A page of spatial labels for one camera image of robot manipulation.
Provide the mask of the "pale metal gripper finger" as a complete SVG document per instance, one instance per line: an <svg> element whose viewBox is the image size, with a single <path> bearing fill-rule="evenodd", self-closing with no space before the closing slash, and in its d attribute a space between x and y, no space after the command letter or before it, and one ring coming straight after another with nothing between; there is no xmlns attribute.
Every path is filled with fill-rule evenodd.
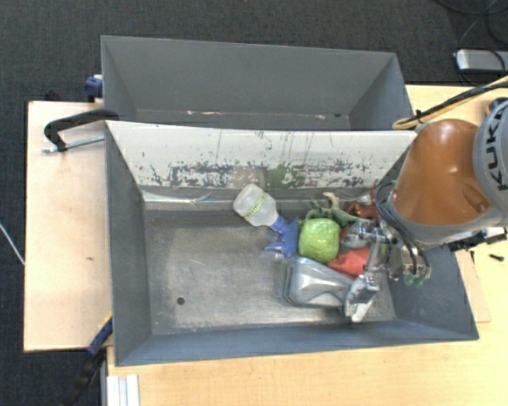
<svg viewBox="0 0 508 406"><path fill-rule="evenodd" d="M367 244L368 242L386 243L386 236L373 222L361 220L348 227L345 244Z"/></svg>
<svg viewBox="0 0 508 406"><path fill-rule="evenodd" d="M380 285L372 276L359 275L345 297L344 314L351 322L361 322L373 304Z"/></svg>

